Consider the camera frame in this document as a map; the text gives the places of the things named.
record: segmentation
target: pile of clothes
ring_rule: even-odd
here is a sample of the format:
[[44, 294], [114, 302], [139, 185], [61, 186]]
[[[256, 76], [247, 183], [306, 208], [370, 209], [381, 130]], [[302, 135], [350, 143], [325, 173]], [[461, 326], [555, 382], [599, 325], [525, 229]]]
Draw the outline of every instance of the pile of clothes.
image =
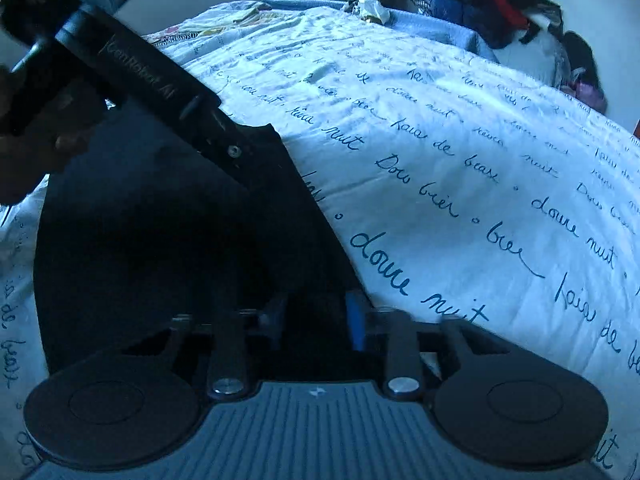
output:
[[516, 30], [528, 30], [528, 43], [545, 28], [562, 36], [562, 11], [549, 0], [412, 0], [418, 12], [471, 28], [493, 49], [511, 43]]

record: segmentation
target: blue blanket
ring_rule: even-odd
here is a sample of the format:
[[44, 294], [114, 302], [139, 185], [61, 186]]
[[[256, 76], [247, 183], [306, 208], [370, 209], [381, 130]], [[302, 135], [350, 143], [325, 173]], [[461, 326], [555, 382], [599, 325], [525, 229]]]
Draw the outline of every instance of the blue blanket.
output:
[[[340, 9], [344, 2], [334, 0], [263, 0], [274, 9], [307, 10], [312, 7], [331, 7]], [[453, 23], [445, 22], [430, 16], [422, 16], [405, 10], [389, 9], [391, 19], [385, 27], [406, 32], [420, 38], [439, 43], [455, 45], [473, 54], [478, 54], [489, 61], [498, 63], [494, 51], [484, 42], [480, 35], [472, 30]]]

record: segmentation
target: bed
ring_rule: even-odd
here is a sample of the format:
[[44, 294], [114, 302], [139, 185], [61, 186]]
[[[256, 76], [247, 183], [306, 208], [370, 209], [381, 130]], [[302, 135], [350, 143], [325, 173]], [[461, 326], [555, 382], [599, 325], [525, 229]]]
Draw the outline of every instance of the bed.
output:
[[[295, 5], [223, 4], [147, 39], [237, 123], [273, 124], [377, 306], [466, 317], [596, 384], [610, 425], [594, 461], [634, 480], [638, 142], [482, 50]], [[2, 479], [37, 462], [21, 409], [47, 376], [33, 286], [46, 193], [45, 179], [0, 210]]]

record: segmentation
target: sheet with cursive writing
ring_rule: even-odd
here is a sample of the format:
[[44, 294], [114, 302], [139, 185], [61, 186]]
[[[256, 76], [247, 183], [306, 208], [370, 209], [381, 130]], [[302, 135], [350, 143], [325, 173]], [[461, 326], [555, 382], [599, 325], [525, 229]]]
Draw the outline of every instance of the sheet with cursive writing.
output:
[[[376, 304], [458, 314], [583, 375], [610, 409], [593, 461], [640, 476], [640, 147], [628, 132], [514, 70], [325, 7], [164, 52], [236, 122], [273, 124]], [[41, 199], [15, 213], [30, 213], [31, 258]], [[13, 250], [20, 220], [7, 222]], [[28, 263], [2, 274], [25, 298]], [[21, 368], [0, 420], [15, 422], [44, 360], [33, 303], [2, 314], [15, 320], [0, 328], [14, 341], [0, 366]], [[0, 430], [18, 464], [21, 431]]]

